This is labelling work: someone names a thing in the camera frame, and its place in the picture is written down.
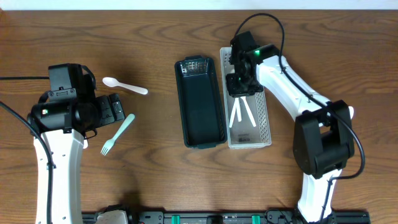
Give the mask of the white plastic spoon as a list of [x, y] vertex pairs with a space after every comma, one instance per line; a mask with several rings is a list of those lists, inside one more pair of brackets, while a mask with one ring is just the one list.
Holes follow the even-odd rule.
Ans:
[[231, 115], [229, 117], [229, 128], [233, 127], [235, 118], [237, 118], [237, 116], [236, 116], [236, 105], [235, 105], [235, 99], [234, 99], [233, 108], [232, 108], [232, 111], [231, 111]]
[[240, 106], [239, 98], [235, 98], [235, 105], [236, 105], [236, 116], [238, 118], [238, 121], [241, 122], [242, 117], [241, 117], [241, 106]]
[[131, 90], [133, 92], [136, 92], [141, 95], [147, 95], [148, 94], [148, 89], [139, 87], [139, 86], [134, 86], [134, 85], [129, 85], [125, 83], [119, 82], [117, 79], [112, 78], [112, 77], [104, 77], [102, 79], [103, 83], [108, 86], [108, 87], [122, 87], [128, 90]]
[[248, 114], [248, 117], [250, 119], [250, 122], [251, 122], [252, 126], [255, 128], [257, 125], [256, 125], [256, 122], [255, 122], [254, 116], [252, 115], [252, 111], [251, 111], [251, 109], [250, 109], [250, 107], [248, 105], [247, 99], [246, 99], [245, 96], [242, 96], [241, 99], [242, 99], [242, 101], [244, 103], [244, 106], [245, 106], [245, 109], [247, 111], [247, 114]]

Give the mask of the mint green plastic fork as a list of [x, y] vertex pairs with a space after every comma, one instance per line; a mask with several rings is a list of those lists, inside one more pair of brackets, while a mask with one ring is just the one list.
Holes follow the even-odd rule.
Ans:
[[135, 115], [134, 114], [129, 114], [127, 118], [123, 121], [123, 123], [120, 125], [119, 129], [116, 131], [115, 135], [107, 140], [102, 149], [101, 149], [101, 154], [103, 156], [106, 156], [108, 152], [112, 149], [112, 147], [115, 145], [116, 140], [122, 135], [122, 133], [129, 127], [129, 125], [135, 120]]

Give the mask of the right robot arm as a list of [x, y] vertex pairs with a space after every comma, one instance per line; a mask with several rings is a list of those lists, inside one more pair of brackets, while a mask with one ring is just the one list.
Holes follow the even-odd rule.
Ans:
[[250, 32], [234, 36], [230, 44], [229, 96], [244, 98], [268, 89], [288, 111], [295, 122], [294, 157], [303, 171], [298, 213], [303, 223], [330, 222], [333, 185], [354, 154], [348, 131], [353, 108], [312, 89], [275, 45], [257, 45]]

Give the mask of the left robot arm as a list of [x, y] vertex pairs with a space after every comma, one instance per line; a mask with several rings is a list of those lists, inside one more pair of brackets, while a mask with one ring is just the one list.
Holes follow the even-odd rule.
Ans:
[[38, 163], [36, 223], [83, 223], [80, 163], [88, 132], [117, 121], [129, 126], [119, 96], [96, 96], [96, 80], [84, 65], [49, 67], [50, 90], [28, 115]]

